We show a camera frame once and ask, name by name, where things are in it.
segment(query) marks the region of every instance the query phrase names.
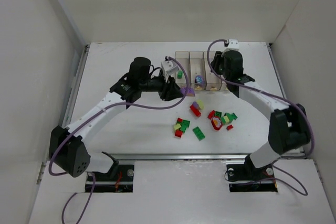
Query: white table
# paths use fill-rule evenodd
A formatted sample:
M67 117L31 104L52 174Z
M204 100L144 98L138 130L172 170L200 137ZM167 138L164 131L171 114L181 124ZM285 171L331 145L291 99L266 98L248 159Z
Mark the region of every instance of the white table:
M277 183L278 193L230 193L225 161L137 161L133 193L95 193L81 224L335 223L313 161L280 160L277 165L305 185L307 197L282 183ZM275 177L302 191L287 175L275 170ZM85 174L51 177L46 171L29 224L61 223L65 202L79 192L65 212L66 223L76 223L88 197L80 193L85 180Z
M130 42L92 43L81 77L72 121L89 111L108 92L109 88L129 70L135 57L147 57L154 66L161 66L164 56L176 51L206 51L209 42ZM223 50L217 44L212 50ZM276 72L266 43L241 42L245 72L271 93L281 95ZM205 104L202 116L196 118L189 106L196 99ZM157 93L142 93L139 104L167 106ZM211 110L234 112L238 119L234 129L216 132L207 114ZM191 121L182 139L174 137L173 125L181 117ZM199 126L206 138L198 141L192 129ZM130 107L112 119L90 146L94 151L113 154L247 154L267 141L269 122L247 102L223 91L199 91L196 97L186 98L179 106L165 111L151 111Z

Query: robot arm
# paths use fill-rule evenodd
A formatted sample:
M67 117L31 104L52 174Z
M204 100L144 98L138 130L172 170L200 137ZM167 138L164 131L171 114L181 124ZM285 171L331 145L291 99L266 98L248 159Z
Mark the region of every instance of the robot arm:
M69 134L74 133L56 156L55 163L72 177L78 177L85 171L100 172L113 177L118 168L118 161L107 153L89 153L88 151L93 137L113 117L129 107L112 105L124 101L134 103L141 97L142 92L158 92L163 101L171 101L183 96L175 79L170 76L179 69L174 62L162 62L159 75L154 77L149 73L150 65L149 59L135 58L130 65L129 72L110 88L110 91L95 107L65 128L55 127L51 132L49 157L53 156L55 150Z
M230 82L263 90L252 77L244 74L243 57L238 49L216 52L211 63L213 69ZM285 152L310 142L310 133L302 115L289 104L244 87L230 84L227 87L236 97L259 110L270 122L268 142L245 158L246 173L263 170ZM298 107L305 113L303 106L298 104Z

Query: white wall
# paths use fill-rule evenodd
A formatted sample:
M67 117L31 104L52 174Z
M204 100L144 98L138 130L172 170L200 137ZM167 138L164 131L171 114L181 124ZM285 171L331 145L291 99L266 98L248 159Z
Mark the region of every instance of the white wall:
M0 0L0 216L29 217L74 46L48 0Z
M65 0L88 42L274 42L298 0Z
M272 51L288 98L302 103L316 135L313 155L336 215L336 0L300 0Z

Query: white panel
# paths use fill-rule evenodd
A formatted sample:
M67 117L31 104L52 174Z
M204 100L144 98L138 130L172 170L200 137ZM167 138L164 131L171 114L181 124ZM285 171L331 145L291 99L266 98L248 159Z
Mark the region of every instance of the white panel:
M148 57L160 66L164 56L175 56L176 51L204 51L208 42L139 42L93 43L83 72L72 120L87 113L106 91L129 70L134 57ZM223 50L216 44L213 50ZM280 87L265 43L241 42L244 69L271 93L281 95ZM196 118L189 106L201 99L205 109ZM177 102L163 102L157 93L142 93L138 104L168 106ZM238 119L227 132L215 131L207 118L211 110L234 112ZM182 139L174 137L173 125L181 117L191 121ZM192 129L199 126L206 138L198 141ZM268 136L268 120L252 105L225 91L199 91L187 97L179 106L165 110L146 110L130 107L108 123L94 138L92 149L123 154L214 154L251 153L259 149Z
M86 41L273 42L298 0L65 0Z
M75 50L48 0L0 0L0 216L23 224Z
M282 183L278 193L230 193L223 161L139 161L133 193L94 194L81 224L113 223L272 223L333 224L333 216L312 160L279 161L306 187L302 196ZM281 178L302 191L287 175ZM59 224L70 191L82 192L85 176L59 178L45 174L30 224ZM76 223L88 193L76 195L65 211L66 223Z
M336 214L334 85L336 0L300 0L272 48L287 97L306 107L316 135L314 158Z

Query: screw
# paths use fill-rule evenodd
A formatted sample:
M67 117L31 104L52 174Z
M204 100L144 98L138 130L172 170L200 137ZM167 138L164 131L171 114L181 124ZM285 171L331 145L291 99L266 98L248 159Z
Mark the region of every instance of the screw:
M129 169L129 170L127 171L127 176L129 176L129 177L134 176L134 171L133 171L132 169Z
M233 170L233 168L229 168L229 169L227 170L227 173L228 173L229 176L233 176L233 175L235 175L234 171L235 171L235 170Z
M272 176L274 174L274 171L272 168L267 168L266 169L266 173L269 175L269 176Z

